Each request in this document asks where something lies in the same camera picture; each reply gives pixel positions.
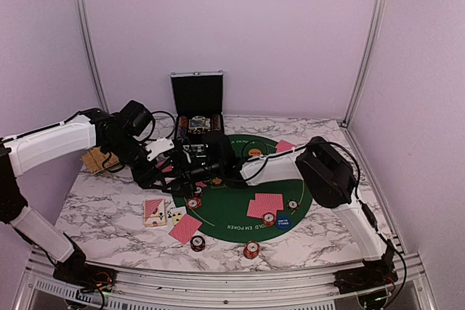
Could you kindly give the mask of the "blue small blind button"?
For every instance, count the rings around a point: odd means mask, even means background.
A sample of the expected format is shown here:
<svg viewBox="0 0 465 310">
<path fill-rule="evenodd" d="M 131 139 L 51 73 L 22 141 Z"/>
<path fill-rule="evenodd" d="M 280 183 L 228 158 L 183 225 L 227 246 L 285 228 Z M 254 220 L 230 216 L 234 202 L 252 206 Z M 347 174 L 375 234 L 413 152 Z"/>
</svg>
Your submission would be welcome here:
<svg viewBox="0 0 465 310">
<path fill-rule="evenodd" d="M 275 226 L 281 230 L 291 228 L 291 219 L 288 216 L 278 216 L 275 221 Z"/>
</svg>

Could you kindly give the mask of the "red-backed card off mat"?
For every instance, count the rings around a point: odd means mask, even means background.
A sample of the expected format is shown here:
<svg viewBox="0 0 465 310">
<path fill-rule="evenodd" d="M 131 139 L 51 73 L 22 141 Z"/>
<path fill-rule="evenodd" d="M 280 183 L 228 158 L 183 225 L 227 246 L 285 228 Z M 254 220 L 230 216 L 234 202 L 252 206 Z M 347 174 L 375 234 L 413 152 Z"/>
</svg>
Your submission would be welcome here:
<svg viewBox="0 0 465 310">
<path fill-rule="evenodd" d="M 184 215 L 176 226 L 169 232 L 169 236 L 182 243 L 187 244 L 203 222 L 197 220 L 189 214 Z"/>
</svg>

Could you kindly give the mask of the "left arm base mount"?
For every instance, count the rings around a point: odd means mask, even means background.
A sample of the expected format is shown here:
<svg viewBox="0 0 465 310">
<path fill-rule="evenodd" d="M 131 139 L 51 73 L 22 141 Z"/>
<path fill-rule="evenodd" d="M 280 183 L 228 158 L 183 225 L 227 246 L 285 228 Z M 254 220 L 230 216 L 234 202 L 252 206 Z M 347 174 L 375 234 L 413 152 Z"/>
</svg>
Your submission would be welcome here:
<svg viewBox="0 0 465 310">
<path fill-rule="evenodd" d="M 59 281 L 81 286 L 89 292 L 111 291 L 116 279 L 116 270 L 89 264 L 70 269 L 60 264 L 54 268 L 53 277 Z"/>
</svg>

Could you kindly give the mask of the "red-backed card deck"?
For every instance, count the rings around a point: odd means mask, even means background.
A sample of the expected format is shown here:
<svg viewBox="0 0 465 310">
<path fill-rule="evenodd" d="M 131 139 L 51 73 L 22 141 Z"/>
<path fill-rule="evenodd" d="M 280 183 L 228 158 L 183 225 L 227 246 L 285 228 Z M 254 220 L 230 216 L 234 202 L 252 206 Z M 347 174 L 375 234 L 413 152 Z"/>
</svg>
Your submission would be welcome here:
<svg viewBox="0 0 465 310">
<path fill-rule="evenodd" d="M 173 177 L 175 175 L 173 165 L 170 160 L 166 159 L 155 165 L 155 174 L 157 176 Z"/>
</svg>

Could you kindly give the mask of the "red-backed card seat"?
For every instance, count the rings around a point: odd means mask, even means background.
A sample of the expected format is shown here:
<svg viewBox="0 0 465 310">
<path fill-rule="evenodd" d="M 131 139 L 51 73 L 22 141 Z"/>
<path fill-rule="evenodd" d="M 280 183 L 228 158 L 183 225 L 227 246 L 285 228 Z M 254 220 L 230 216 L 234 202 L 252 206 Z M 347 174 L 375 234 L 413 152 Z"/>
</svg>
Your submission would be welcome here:
<svg viewBox="0 0 465 310">
<path fill-rule="evenodd" d="M 268 204 L 260 200 L 250 200 L 248 203 L 247 216 L 251 218 L 261 219 L 263 215 L 269 213 Z"/>
</svg>

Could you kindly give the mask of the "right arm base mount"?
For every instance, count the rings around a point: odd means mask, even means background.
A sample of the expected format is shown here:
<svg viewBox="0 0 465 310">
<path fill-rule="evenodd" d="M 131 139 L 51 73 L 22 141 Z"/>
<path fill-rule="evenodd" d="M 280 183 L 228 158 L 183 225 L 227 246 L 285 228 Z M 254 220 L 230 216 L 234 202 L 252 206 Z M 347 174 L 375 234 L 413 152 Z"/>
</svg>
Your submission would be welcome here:
<svg viewBox="0 0 465 310">
<path fill-rule="evenodd" d="M 340 294 L 369 290 L 398 281 L 396 272 L 366 267 L 341 270 L 335 272 L 334 276 L 333 285 L 339 289 Z"/>
</svg>

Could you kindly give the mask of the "five of clubs card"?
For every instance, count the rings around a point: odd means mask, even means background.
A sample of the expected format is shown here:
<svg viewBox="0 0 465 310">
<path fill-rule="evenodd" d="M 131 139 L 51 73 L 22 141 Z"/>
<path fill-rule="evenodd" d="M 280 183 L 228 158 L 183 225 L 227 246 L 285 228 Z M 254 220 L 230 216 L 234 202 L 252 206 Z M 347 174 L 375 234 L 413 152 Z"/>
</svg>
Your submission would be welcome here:
<svg viewBox="0 0 465 310">
<path fill-rule="evenodd" d="M 167 212 L 168 225 L 170 227 L 175 227 L 180 222 L 180 220 L 185 214 L 186 214 L 185 207 L 172 208 L 168 210 Z"/>
</svg>

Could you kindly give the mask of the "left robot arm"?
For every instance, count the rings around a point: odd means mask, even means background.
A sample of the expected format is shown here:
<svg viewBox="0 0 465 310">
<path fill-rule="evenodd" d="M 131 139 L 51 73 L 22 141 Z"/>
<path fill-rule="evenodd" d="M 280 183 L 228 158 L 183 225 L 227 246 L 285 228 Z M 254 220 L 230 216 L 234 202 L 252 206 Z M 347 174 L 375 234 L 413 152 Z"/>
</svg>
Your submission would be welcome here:
<svg viewBox="0 0 465 310">
<path fill-rule="evenodd" d="M 1 141 L 1 221 L 54 258 L 55 271 L 62 279 L 84 285 L 97 271 L 86 263 L 84 252 L 70 238 L 28 204 L 17 178 L 63 155 L 101 147 L 130 167 L 136 183 L 147 188 L 159 173 L 156 157 L 174 147 L 167 138 L 138 140 L 152 121 L 152 113 L 132 100 L 118 113 L 92 108 L 65 121 Z"/>
</svg>

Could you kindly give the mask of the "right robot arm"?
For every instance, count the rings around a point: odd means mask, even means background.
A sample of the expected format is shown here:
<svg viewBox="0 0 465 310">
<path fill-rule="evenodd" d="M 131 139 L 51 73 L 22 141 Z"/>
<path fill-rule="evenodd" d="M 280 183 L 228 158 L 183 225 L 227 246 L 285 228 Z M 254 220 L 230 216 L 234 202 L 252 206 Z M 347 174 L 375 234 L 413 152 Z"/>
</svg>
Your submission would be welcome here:
<svg viewBox="0 0 465 310">
<path fill-rule="evenodd" d="M 167 152 L 173 169 L 161 175 L 163 192 L 191 196 L 197 182 L 213 178 L 236 189 L 301 180 L 313 200 L 332 210 L 355 239 L 364 264 L 360 281 L 374 287 L 388 275 L 395 248 L 379 232 L 376 217 L 360 199 L 360 167 L 350 153 L 341 154 L 345 149 L 340 144 L 315 136 L 284 152 L 248 157 L 238 157 L 228 137 L 219 131 L 205 134 L 204 144 L 203 158 L 181 142 Z"/>
</svg>

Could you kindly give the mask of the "dark 100 chip stack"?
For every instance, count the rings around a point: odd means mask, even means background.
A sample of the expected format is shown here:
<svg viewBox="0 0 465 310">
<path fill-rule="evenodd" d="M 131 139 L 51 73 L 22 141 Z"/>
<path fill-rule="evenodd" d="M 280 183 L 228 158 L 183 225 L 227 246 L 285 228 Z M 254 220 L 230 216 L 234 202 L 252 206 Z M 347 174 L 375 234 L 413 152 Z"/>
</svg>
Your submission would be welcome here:
<svg viewBox="0 0 465 310">
<path fill-rule="evenodd" d="M 206 241 L 200 235 L 195 235 L 190 240 L 190 247 L 195 252 L 200 252 L 205 249 Z"/>
</svg>

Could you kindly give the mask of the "red-backed card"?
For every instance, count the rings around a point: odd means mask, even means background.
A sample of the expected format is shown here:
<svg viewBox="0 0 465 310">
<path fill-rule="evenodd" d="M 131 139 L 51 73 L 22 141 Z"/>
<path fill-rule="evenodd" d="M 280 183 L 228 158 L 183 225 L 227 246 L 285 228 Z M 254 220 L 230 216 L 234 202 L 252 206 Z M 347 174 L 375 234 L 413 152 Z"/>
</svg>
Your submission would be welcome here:
<svg viewBox="0 0 465 310">
<path fill-rule="evenodd" d="M 276 153 L 286 152 L 286 151 L 292 150 L 295 147 L 296 147 L 295 144 L 287 142 L 286 140 L 280 140 L 275 145 Z"/>
<path fill-rule="evenodd" d="M 263 213 L 283 210 L 283 195 L 272 193 L 256 193 L 255 201 L 257 208 Z"/>
</svg>

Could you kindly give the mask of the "orange round dealer button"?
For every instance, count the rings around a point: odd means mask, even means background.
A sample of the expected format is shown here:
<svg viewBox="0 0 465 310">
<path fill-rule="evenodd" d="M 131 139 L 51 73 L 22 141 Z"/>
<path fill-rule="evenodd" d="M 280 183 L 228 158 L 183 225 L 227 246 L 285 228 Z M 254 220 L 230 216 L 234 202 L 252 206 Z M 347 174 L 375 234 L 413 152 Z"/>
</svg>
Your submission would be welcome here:
<svg viewBox="0 0 465 310">
<path fill-rule="evenodd" d="M 262 151 L 260 149 L 253 148 L 248 151 L 248 155 L 251 157 L 258 157 L 262 155 Z"/>
</svg>

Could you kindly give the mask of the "red 5 chips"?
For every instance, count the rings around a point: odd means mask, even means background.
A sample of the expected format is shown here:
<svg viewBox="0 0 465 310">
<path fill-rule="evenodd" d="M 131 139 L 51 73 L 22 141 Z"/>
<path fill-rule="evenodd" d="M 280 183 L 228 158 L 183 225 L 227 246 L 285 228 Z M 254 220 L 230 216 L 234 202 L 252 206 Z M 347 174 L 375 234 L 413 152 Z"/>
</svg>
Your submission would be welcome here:
<svg viewBox="0 0 465 310">
<path fill-rule="evenodd" d="M 276 215 L 273 213 L 265 213 L 262 217 L 262 222 L 266 227 L 272 227 L 276 222 Z"/>
<path fill-rule="evenodd" d="M 186 201 L 185 205 L 190 210 L 196 210 L 202 206 L 202 201 L 199 197 L 191 197 Z"/>
</svg>

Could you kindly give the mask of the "red 5 chip stack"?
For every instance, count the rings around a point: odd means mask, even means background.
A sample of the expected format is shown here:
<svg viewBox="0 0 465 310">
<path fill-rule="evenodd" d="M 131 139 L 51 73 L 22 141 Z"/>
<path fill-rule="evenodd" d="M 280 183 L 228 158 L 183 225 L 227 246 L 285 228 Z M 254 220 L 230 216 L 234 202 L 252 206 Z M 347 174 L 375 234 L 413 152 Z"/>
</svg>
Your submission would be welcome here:
<svg viewBox="0 0 465 310">
<path fill-rule="evenodd" d="M 260 246 L 256 241 L 249 241 L 243 249 L 243 255 L 247 259 L 254 259 L 259 255 Z"/>
</svg>

